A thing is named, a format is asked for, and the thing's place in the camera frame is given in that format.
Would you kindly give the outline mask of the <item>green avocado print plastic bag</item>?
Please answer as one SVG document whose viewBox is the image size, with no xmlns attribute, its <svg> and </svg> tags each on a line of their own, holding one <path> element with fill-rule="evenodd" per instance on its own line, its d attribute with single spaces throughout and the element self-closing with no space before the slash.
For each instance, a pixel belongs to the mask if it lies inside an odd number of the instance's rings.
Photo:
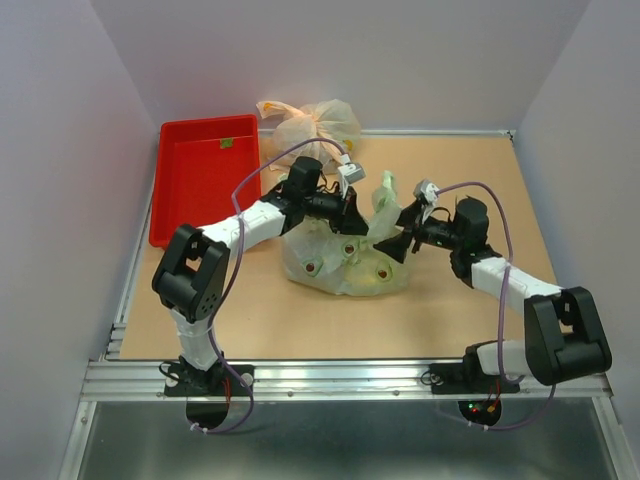
<svg viewBox="0 0 640 480">
<path fill-rule="evenodd" d="M 408 267 L 374 248 L 400 233 L 395 222 L 401 205 L 392 172 L 383 172 L 372 206 L 365 236 L 337 234 L 327 221 L 311 218 L 284 235 L 281 251 L 287 278 L 329 294 L 354 297 L 404 290 L 409 284 Z"/>
</svg>

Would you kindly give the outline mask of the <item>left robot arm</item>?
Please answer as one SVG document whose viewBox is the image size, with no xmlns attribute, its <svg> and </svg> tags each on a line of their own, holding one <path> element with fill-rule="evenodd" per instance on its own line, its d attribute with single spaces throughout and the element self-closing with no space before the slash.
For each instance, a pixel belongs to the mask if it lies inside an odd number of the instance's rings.
<svg viewBox="0 0 640 480">
<path fill-rule="evenodd" d="M 246 210 L 204 227 L 177 228 L 152 279 L 153 291 L 174 318 L 182 348 L 177 364 L 164 372 L 168 379 L 202 394 L 215 392 L 224 381 L 228 370 L 210 335 L 239 271 L 231 261 L 239 262 L 248 249 L 285 235 L 307 217 L 327 221 L 338 234 L 367 234 L 353 187 L 366 174 L 348 156 L 342 160 L 330 188 L 319 183 L 321 163 L 301 156 Z"/>
</svg>

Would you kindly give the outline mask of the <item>red plastic tray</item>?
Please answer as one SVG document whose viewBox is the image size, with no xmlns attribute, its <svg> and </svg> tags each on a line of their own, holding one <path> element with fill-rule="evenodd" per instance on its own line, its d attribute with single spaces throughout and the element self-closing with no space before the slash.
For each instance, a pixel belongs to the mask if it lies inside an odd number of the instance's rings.
<svg viewBox="0 0 640 480">
<path fill-rule="evenodd" d="M 205 226 L 234 214 L 231 195 L 260 166 L 253 114 L 161 126 L 149 243 L 166 248 L 182 224 Z"/>
</svg>

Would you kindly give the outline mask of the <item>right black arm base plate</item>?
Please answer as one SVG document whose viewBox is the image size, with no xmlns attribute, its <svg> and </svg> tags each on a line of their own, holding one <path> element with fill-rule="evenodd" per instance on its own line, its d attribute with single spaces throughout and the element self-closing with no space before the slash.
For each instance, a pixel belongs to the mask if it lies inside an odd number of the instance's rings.
<svg viewBox="0 0 640 480">
<path fill-rule="evenodd" d="M 420 376 L 420 382 L 429 386 L 435 395 L 462 394 L 515 394 L 518 385 L 504 381 L 498 375 L 487 375 L 477 367 L 467 367 L 462 362 L 431 363 Z"/>
</svg>

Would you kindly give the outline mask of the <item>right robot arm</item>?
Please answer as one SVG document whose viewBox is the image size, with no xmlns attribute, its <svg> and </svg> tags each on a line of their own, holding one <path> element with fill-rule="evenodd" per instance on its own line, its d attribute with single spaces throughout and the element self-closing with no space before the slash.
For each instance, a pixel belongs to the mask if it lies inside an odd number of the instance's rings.
<svg viewBox="0 0 640 480">
<path fill-rule="evenodd" d="M 463 384 L 482 390 L 496 376 L 532 376 L 547 386 L 604 373 L 612 354 L 592 294 L 583 287 L 563 288 L 514 267 L 488 243 L 486 205 L 468 197 L 449 220 L 425 217 L 422 202 L 405 208 L 401 232 L 375 249 L 402 263 L 424 244 L 450 253 L 454 275 L 468 287 L 495 297 L 524 323 L 521 341 L 490 341 L 468 347 L 460 366 Z"/>
</svg>

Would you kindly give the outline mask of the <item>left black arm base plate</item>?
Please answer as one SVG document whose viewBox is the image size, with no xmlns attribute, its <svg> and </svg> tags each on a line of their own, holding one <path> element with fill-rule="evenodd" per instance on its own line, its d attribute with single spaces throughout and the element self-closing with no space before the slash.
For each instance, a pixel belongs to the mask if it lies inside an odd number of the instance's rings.
<svg viewBox="0 0 640 480">
<path fill-rule="evenodd" d="M 209 370 L 199 370 L 177 361 L 161 362 L 158 370 L 164 377 L 167 397 L 247 397 L 248 392 L 220 363 Z"/>
</svg>

